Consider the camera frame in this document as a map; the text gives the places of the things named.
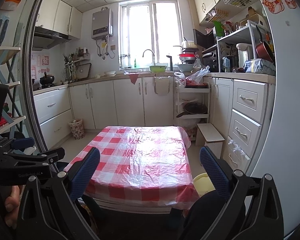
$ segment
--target trash can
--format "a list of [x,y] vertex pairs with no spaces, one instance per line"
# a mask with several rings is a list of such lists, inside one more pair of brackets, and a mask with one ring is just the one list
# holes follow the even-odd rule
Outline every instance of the trash can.
[[212,190],[215,190],[207,173],[202,173],[196,176],[193,179],[193,185],[200,197]]
[[72,122],[69,122],[69,125],[74,139],[79,140],[84,137],[82,119],[74,119]]

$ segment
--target blue gripper pad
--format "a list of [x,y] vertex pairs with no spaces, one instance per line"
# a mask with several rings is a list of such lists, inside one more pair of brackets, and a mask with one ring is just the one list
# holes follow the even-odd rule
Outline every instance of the blue gripper pad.
[[99,162],[100,152],[97,148],[93,147],[82,161],[72,165],[68,171],[71,183],[69,196],[72,201],[75,201],[83,195]]
[[230,181],[232,174],[231,167],[224,160],[217,159],[209,147],[201,148],[200,162],[206,170],[218,195],[228,201],[232,193],[232,184]]
[[29,148],[34,146],[33,138],[24,138],[24,139],[16,139],[11,143],[11,148],[15,150],[20,150],[23,148]]

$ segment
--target yellow bucket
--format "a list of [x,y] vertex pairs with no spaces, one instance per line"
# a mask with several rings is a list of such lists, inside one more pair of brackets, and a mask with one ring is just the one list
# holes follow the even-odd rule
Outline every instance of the yellow bucket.
[[202,173],[193,179],[193,184],[199,196],[215,190],[207,173]]

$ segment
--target black pot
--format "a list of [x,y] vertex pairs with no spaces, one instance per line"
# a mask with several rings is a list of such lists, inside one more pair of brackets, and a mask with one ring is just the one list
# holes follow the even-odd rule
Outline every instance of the black pot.
[[40,84],[42,86],[52,84],[54,82],[54,76],[53,75],[47,75],[47,73],[44,73],[44,77],[40,78]]

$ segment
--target red and white tablecloth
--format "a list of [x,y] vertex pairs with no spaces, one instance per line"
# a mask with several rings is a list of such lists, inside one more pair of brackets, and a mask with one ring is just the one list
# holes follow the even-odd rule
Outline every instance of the red and white tablecloth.
[[87,195],[119,204],[189,209],[199,198],[186,154],[190,145],[181,127],[108,126],[65,170],[96,147],[101,159]]

